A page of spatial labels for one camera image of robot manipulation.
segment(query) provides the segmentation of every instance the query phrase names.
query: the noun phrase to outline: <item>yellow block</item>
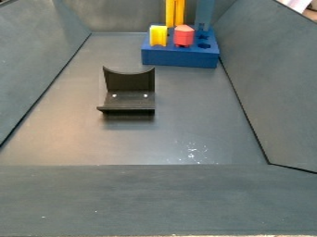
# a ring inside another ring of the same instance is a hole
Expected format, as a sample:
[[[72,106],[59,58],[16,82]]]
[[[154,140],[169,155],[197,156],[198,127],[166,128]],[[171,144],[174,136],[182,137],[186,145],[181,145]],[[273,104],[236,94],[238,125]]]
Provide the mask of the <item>yellow block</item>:
[[[151,26],[150,28],[150,45],[162,45],[166,47],[167,44],[167,27],[166,26]]]

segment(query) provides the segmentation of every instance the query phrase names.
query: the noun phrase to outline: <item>gray surface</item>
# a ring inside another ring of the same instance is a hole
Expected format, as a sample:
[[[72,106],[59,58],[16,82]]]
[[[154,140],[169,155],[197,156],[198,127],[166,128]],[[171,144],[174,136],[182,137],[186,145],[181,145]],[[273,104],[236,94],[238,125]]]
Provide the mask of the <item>gray surface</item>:
[[[317,176],[272,166],[0,168],[0,235],[317,234]]]
[[[64,0],[92,31],[143,31],[151,23],[165,22],[165,1]],[[195,0],[187,0],[186,22],[194,22]],[[224,15],[236,0],[215,1],[211,22]]]
[[[270,162],[317,171],[316,23],[276,1],[238,0],[215,31]]]
[[[90,36],[59,0],[0,6],[0,143]]]
[[[1,149],[1,165],[266,164],[222,65],[157,67],[157,115],[104,118],[103,66],[142,65],[145,33],[94,34]]]

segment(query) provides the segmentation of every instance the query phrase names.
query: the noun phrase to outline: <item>bin floor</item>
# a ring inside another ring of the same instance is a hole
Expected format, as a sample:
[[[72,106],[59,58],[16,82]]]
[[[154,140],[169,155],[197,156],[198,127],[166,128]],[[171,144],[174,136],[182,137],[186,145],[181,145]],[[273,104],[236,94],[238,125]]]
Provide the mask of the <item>bin floor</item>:
[[[157,67],[157,113],[103,116],[102,67],[142,65],[143,33],[94,34],[0,153],[0,165],[266,164],[222,65]]]

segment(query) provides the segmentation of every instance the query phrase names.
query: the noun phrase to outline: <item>yellow peg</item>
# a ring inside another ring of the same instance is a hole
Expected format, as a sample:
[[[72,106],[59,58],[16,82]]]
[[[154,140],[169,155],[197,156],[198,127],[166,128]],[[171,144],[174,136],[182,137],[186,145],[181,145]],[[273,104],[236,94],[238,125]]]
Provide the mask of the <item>yellow peg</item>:
[[[183,25],[185,0],[166,0],[166,26]]]
[[[166,0],[166,26],[174,27],[175,0]]]
[[[183,25],[185,0],[175,1],[175,25]]]

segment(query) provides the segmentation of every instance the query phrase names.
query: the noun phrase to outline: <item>blue block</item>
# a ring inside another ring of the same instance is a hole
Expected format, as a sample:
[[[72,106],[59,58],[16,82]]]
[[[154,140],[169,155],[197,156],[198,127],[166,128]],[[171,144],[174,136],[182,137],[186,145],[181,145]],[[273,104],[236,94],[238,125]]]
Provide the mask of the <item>blue block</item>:
[[[194,43],[189,48],[175,47],[174,29],[169,29],[167,46],[150,45],[150,32],[142,44],[142,63],[145,65],[181,66],[215,69],[219,60],[219,48],[213,28],[197,31]]]

